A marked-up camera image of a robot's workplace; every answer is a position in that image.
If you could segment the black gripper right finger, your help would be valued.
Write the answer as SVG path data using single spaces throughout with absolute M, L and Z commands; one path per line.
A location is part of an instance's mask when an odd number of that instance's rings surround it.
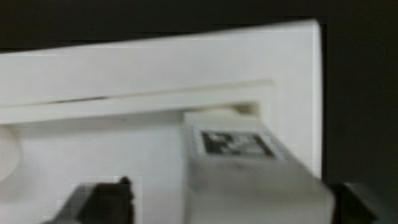
M 330 189 L 337 197 L 333 224 L 398 224 L 398 211 L 363 184 L 337 183 Z

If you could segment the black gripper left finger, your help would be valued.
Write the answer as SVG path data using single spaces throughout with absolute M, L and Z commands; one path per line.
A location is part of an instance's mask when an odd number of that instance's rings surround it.
M 136 224 L 134 182 L 83 184 L 54 218 L 43 224 Z

